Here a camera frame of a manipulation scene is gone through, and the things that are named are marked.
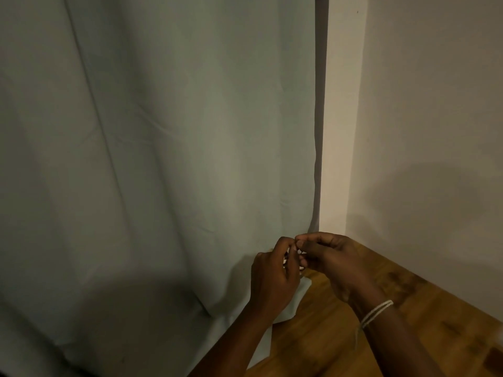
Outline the person's left hand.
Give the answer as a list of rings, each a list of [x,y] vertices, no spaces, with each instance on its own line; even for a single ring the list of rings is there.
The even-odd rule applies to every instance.
[[[295,240],[281,237],[272,251],[258,253],[251,267],[249,306],[270,322],[291,302],[300,284],[289,284],[289,260],[287,271],[282,266],[289,247],[296,247]]]

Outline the person's right hand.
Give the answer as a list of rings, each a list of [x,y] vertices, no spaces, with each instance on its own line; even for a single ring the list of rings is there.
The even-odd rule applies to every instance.
[[[341,301],[352,308],[373,308],[382,302],[383,294],[365,268],[354,241],[347,236],[326,232],[300,234],[297,240],[313,241],[327,246],[323,260],[305,260],[302,265],[324,274]]]

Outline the small white object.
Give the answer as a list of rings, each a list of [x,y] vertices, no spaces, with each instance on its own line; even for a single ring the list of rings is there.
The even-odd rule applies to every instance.
[[[298,253],[298,258],[299,258],[299,274],[301,277],[303,277],[303,274],[304,274],[304,271],[306,269],[306,267],[304,267],[302,265],[302,261],[303,261],[303,256],[305,254],[305,252],[301,251],[300,249],[296,248],[296,252]],[[284,256],[283,256],[283,269],[285,271],[287,271],[287,265],[288,265],[288,259],[289,259],[289,255],[290,255],[290,249],[287,249],[287,251],[284,253]]]

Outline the person's left forearm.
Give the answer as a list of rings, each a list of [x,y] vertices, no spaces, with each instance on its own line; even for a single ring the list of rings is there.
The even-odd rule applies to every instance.
[[[248,303],[187,377],[243,377],[263,335],[285,307]]]

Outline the person's right forearm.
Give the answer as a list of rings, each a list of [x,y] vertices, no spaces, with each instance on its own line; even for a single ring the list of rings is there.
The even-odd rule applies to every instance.
[[[350,307],[383,377],[446,377],[393,301],[381,292],[383,300],[373,308]]]

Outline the pale grey curtain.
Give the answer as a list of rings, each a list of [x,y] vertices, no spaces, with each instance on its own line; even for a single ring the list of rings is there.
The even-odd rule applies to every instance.
[[[315,0],[0,0],[0,374],[185,377],[312,227]]]

